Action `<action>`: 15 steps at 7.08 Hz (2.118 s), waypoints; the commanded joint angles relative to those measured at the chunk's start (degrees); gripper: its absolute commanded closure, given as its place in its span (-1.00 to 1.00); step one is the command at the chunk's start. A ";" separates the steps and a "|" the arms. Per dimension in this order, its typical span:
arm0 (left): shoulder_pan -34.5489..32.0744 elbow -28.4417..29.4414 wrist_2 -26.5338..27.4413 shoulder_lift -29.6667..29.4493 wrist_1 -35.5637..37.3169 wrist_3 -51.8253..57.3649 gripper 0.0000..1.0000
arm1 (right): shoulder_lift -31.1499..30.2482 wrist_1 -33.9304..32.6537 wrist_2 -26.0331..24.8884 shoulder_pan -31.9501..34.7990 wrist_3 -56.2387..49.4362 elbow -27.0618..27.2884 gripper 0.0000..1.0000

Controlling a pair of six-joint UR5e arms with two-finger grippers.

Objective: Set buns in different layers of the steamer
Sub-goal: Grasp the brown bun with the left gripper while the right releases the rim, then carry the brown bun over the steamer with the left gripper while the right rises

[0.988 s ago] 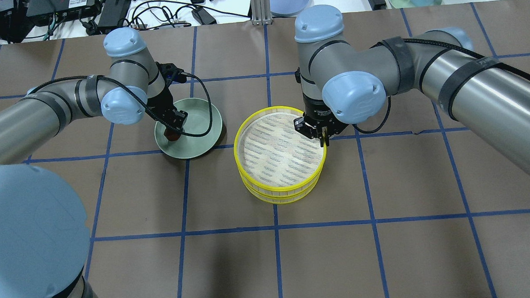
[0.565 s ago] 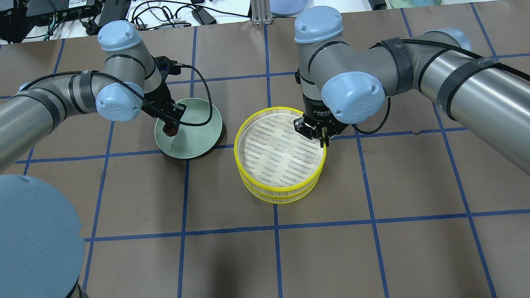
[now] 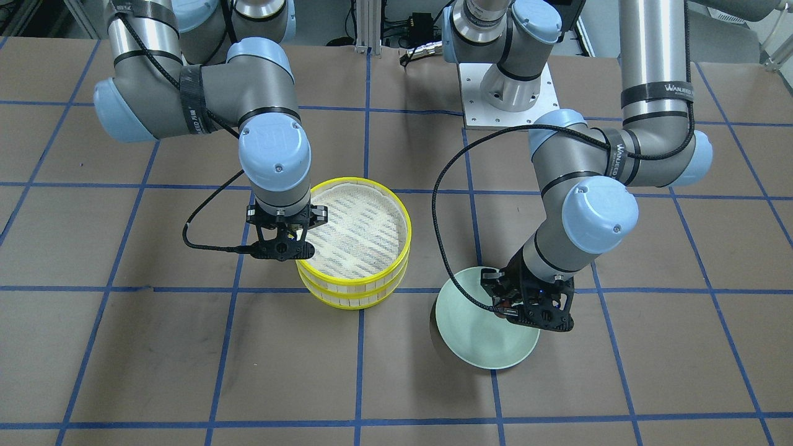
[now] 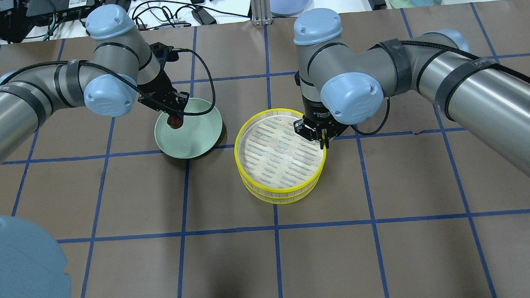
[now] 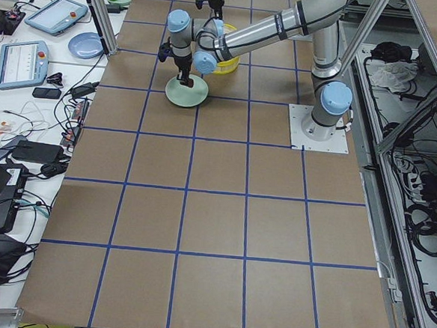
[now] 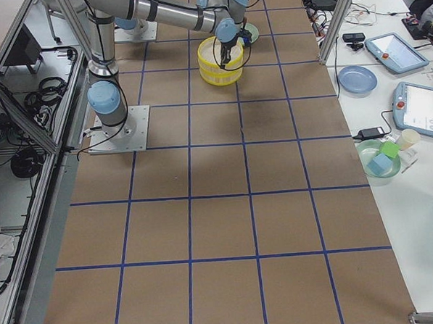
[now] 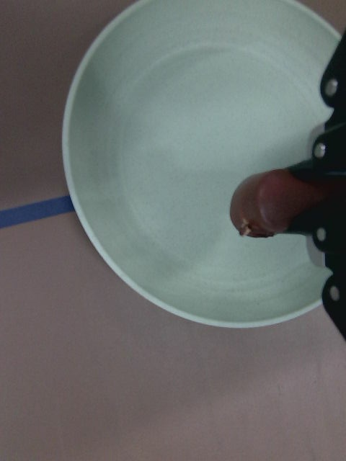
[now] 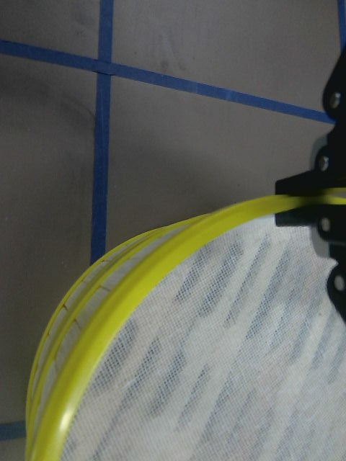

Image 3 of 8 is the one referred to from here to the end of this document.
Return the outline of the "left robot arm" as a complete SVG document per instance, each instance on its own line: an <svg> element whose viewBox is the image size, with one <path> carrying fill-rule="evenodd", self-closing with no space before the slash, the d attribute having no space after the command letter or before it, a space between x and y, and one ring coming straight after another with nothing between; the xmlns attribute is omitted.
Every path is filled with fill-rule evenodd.
<svg viewBox="0 0 793 446"><path fill-rule="evenodd" d="M618 246L638 220L627 186L697 183L712 145L694 130L688 1L620 1L623 124L589 128L575 110L543 114L500 129L455 154L434 184L431 212L452 295L516 325L552 332L573 328L573 277ZM561 36L557 9L544 1L454 1L444 9L444 58L494 63L498 85L539 93L540 76ZM440 237L436 200L448 169L490 139L528 131L545 220L501 269L483 268L473 286L452 273Z"/></svg>

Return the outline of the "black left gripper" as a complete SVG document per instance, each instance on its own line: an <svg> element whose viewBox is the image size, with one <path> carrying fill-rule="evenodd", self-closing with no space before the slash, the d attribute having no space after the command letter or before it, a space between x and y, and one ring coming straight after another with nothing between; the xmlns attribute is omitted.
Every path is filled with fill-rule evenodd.
<svg viewBox="0 0 793 446"><path fill-rule="evenodd" d="M549 281L538 278L526 266L521 252L513 255L504 268L485 268L481 286L494 307L500 298L515 299L515 316L505 317L512 324L551 332L569 332L574 327L573 279L557 273Z"/></svg>

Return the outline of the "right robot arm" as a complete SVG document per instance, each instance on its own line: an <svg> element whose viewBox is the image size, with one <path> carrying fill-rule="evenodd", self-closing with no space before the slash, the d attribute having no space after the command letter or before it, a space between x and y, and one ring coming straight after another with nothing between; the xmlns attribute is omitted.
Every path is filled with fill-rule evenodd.
<svg viewBox="0 0 793 446"><path fill-rule="evenodd" d="M309 229L328 221L311 203L308 136L281 43L294 36L292 1L108 1L115 74L94 107L121 142L232 133L255 201L251 245L226 252L306 260Z"/></svg>

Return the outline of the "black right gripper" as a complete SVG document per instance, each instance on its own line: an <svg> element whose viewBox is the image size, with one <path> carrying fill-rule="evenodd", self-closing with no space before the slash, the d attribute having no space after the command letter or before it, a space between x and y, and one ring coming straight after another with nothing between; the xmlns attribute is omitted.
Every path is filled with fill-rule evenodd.
<svg viewBox="0 0 793 446"><path fill-rule="evenodd" d="M306 205L291 216L264 211L260 204L247 206L246 222L256 228L257 240L247 247L247 254L261 260L307 260L314 257L315 247L297 237L298 230L306 231L328 223L328 207Z"/></svg>

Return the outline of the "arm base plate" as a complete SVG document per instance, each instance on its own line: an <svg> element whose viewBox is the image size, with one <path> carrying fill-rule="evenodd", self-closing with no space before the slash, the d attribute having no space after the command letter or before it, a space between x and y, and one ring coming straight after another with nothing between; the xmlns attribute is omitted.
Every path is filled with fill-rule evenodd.
<svg viewBox="0 0 793 446"><path fill-rule="evenodd" d="M498 130L532 124L559 109L549 65L530 81L508 78L493 63L458 65L465 127Z"/></svg>

